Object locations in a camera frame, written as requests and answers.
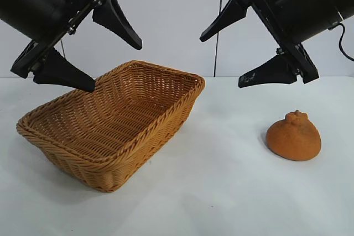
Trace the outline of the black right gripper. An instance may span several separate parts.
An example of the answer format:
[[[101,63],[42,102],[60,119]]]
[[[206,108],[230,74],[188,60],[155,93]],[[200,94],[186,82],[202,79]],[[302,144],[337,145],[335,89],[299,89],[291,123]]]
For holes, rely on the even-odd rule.
[[[222,29],[246,17],[248,4],[278,44],[277,54],[238,79],[238,87],[279,83],[304,83],[319,73],[302,43],[342,21],[331,0],[228,0],[217,18],[205,29],[205,42]]]

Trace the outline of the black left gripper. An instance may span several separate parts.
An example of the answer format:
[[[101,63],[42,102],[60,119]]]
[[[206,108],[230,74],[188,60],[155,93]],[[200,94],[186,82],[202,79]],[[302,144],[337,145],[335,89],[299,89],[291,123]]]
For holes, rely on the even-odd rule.
[[[11,72],[26,78],[33,66],[47,55],[45,63],[34,73],[35,83],[93,92],[95,80],[53,48],[65,34],[74,34],[92,10],[95,23],[112,31],[131,47],[142,49],[142,40],[118,0],[1,0],[1,20],[31,39],[13,63]]]

